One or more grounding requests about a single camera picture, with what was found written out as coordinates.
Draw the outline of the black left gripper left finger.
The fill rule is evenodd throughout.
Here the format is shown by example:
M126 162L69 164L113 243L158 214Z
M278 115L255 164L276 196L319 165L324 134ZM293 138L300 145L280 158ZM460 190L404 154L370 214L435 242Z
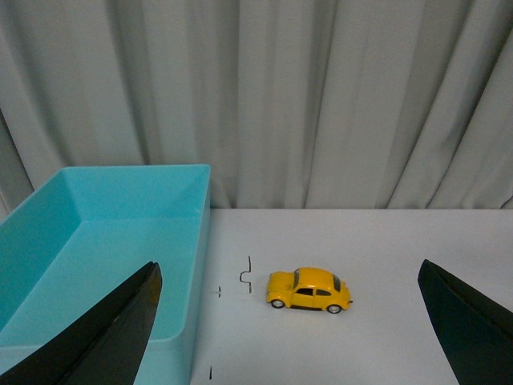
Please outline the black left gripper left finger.
M156 319L162 274L148 262L34 353L2 384L133 384Z

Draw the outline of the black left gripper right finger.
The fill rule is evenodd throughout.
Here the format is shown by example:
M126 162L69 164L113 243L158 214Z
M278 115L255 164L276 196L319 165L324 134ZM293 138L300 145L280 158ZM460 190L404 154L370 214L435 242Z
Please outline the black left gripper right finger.
M418 285L458 383L511 384L512 312L432 261Z

